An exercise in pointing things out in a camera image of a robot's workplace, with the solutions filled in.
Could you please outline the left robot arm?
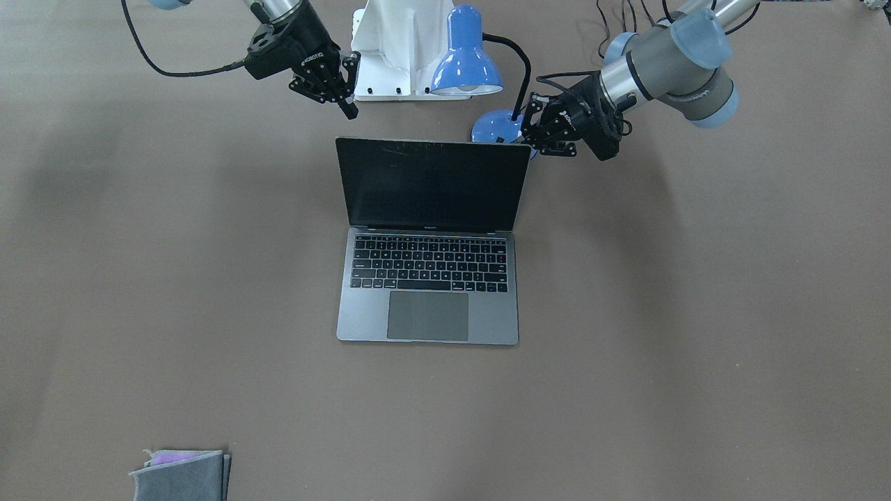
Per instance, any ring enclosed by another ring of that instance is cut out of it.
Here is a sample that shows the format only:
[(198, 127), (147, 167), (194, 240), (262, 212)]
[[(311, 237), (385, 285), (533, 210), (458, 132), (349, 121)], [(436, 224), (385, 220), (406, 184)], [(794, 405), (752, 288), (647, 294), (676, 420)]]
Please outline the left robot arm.
[(624, 114), (658, 101), (691, 124), (711, 128), (738, 109), (739, 90), (726, 73), (733, 22), (755, 14), (757, 1), (687, 1), (643, 33), (618, 35), (604, 66), (559, 95), (532, 94), (521, 140), (543, 155), (572, 157), (584, 142), (601, 161), (614, 158), (631, 131)]

